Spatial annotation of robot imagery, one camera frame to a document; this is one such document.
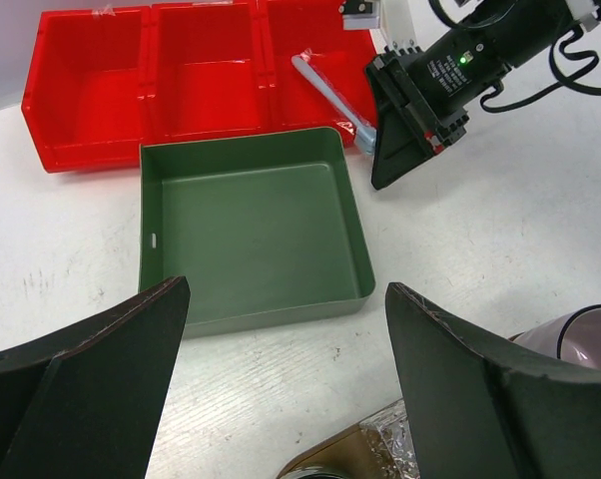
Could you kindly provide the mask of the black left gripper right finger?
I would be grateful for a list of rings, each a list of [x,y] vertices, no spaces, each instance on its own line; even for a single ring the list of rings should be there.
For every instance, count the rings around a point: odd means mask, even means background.
[[[601,370],[524,348],[400,282],[384,309],[424,478],[601,478]]]

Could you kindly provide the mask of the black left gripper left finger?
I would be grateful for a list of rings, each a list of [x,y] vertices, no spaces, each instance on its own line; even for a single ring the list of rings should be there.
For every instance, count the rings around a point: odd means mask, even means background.
[[[190,288],[170,277],[0,351],[0,478],[143,478]]]

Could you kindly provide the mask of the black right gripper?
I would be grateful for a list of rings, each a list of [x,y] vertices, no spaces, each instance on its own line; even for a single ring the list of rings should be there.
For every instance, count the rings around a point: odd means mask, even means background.
[[[426,50],[387,50],[365,69],[377,110],[371,184],[383,190],[457,142],[466,105],[570,24],[563,1],[482,1]]]

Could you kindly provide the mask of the clear textured glass holder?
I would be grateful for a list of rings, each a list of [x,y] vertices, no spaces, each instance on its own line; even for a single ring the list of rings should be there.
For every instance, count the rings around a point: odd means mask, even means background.
[[[380,478],[420,477],[402,399],[362,419],[358,427]]]

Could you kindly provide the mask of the lilac enamel mug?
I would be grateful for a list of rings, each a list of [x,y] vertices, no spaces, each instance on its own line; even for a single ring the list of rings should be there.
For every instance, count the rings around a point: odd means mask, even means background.
[[[537,353],[601,370],[601,304],[546,321],[511,340]]]

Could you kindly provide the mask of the dark green mug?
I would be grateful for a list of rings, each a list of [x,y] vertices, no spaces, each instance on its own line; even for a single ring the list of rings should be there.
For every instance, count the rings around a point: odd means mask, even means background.
[[[353,479],[353,476],[331,466],[306,465],[287,472],[281,479]]]

